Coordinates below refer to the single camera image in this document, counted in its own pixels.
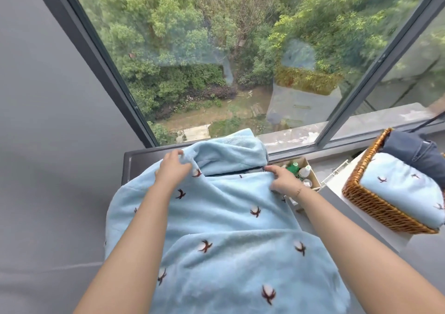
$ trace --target wicker basket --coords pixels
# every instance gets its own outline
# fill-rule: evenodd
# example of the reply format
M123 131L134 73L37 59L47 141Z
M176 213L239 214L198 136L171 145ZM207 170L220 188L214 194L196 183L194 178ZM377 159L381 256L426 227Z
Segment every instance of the wicker basket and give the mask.
M354 168L351 176L346 181L346 184L343 186L343 195L348 198L351 203L393 231L407 232L411 234L438 233L438 229L429 228L419 223L417 220L411 218L381 199L375 193L372 193L370 190L360 185L360 179L363 176L364 170L366 170L372 157L382 146L384 139L391 131L391 128L383 131L377 140L366 150L363 157Z

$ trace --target gray fabric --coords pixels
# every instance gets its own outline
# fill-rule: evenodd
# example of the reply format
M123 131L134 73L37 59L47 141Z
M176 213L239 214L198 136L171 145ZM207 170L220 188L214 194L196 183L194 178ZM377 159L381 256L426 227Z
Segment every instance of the gray fabric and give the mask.
M392 154L411 167L434 179L445 189L445 158L435 142L416 134L393 130L386 138L381 152Z

